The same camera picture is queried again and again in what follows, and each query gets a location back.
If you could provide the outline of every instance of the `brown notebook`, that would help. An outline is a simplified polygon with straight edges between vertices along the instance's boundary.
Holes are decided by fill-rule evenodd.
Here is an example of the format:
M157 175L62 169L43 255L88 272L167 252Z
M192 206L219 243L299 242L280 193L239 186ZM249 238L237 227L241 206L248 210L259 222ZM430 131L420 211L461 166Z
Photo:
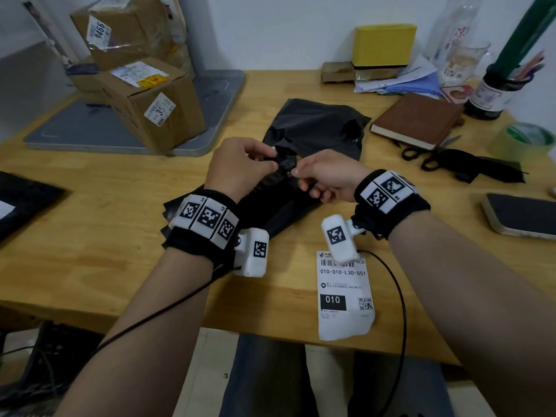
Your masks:
M407 93L371 124L372 133L432 151L441 144L463 105Z

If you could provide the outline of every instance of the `gray plastic board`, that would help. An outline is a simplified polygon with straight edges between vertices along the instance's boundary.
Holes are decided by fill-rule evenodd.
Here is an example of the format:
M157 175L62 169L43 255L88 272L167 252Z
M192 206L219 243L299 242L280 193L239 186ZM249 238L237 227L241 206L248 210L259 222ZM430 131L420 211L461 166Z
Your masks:
M201 156L212 149L245 82L241 70L210 70L193 80L206 130L169 154ZM88 107L77 100L24 139L28 147L48 151L151 154L120 122L112 108Z

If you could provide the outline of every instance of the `person's leg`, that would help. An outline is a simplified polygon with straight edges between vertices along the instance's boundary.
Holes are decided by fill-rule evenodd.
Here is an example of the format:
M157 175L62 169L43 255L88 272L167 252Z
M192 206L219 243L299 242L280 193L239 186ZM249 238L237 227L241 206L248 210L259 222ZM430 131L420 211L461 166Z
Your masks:
M398 371L399 356L356 352L349 417L377 415L383 408ZM405 357L400 383L385 417L454 417L440 364Z
M240 335L220 417L318 417L305 345Z

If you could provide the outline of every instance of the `person's left hand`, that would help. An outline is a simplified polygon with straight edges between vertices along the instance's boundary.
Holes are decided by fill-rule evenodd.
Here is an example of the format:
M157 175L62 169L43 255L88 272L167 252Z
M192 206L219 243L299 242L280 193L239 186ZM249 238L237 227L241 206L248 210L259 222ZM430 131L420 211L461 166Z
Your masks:
M205 189L217 190L238 203L268 174L278 170L276 151L249 137L224 140L212 155Z

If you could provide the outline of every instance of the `white sensor device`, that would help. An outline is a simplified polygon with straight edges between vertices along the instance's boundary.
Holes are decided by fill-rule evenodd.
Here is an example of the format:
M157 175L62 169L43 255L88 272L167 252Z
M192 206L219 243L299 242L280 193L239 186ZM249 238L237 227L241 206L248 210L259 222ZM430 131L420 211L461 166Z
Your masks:
M247 228L239 232L237 239L233 267L240 269L234 273L238 276L260 278L266 273L270 240L268 232L260 228Z
M351 220L346 221L336 214L323 219L320 225L332 259L340 265L359 259L353 237L365 232L364 228L354 227Z

